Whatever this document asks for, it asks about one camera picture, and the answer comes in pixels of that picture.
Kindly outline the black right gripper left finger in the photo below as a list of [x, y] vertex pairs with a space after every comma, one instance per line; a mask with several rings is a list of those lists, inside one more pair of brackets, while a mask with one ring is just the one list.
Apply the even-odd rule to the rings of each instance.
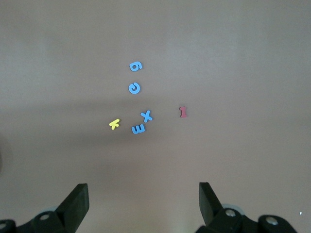
[[17, 226], [12, 219], [0, 221], [2, 233], [74, 233], [89, 210], [88, 185], [78, 184], [54, 211], [45, 211]]

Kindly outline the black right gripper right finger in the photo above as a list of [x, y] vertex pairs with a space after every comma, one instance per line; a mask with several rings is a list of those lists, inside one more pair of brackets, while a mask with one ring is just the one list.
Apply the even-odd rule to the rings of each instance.
[[198, 233], [295, 233], [285, 219], [262, 215], [255, 222], [233, 208], [224, 208], [209, 183], [199, 183], [199, 207], [205, 225]]

